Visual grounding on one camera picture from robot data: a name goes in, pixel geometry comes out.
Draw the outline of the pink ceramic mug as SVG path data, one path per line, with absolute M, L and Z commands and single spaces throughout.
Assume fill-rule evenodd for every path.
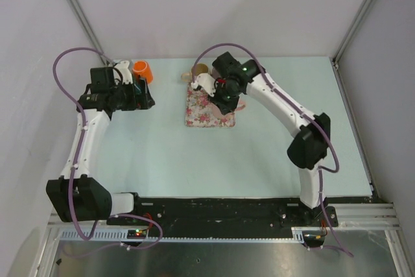
M 245 108 L 246 108 L 246 103 L 243 100 L 239 100 L 238 105 L 237 105 L 235 111 L 236 112 L 239 112 L 241 110 L 244 110 Z M 232 114 L 233 114 L 233 112 L 232 113 L 225 114 L 225 115 L 222 114 L 220 112 L 219 108 L 217 106 L 215 106 L 214 104 L 212 104 L 212 112 L 213 112 L 213 115 L 215 117 L 219 118 L 219 119 L 223 119 L 223 118 L 229 119 L 232 116 Z

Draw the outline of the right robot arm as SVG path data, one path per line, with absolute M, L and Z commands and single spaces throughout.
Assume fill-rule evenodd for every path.
M 209 99 L 222 114 L 234 111 L 240 94 L 244 94 L 262 104 L 292 136 L 287 156 L 300 176 L 300 218 L 304 224 L 315 225 L 323 217 L 325 199 L 322 161 L 333 147 L 329 116 L 315 115 L 301 107 L 254 59 L 242 64 L 225 52 L 212 66 L 214 90 Z

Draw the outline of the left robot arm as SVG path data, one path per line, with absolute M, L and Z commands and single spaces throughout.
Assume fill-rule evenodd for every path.
M 155 105 L 148 84 L 136 78 L 131 61 L 91 69 L 91 82 L 78 100 L 77 131 L 59 178 L 49 180 L 46 193 L 59 218 L 72 221 L 106 220 L 121 214 L 129 224 L 139 223 L 144 209 L 137 193 L 109 192 L 97 178 L 97 156 L 112 115 L 117 111 L 148 110 Z

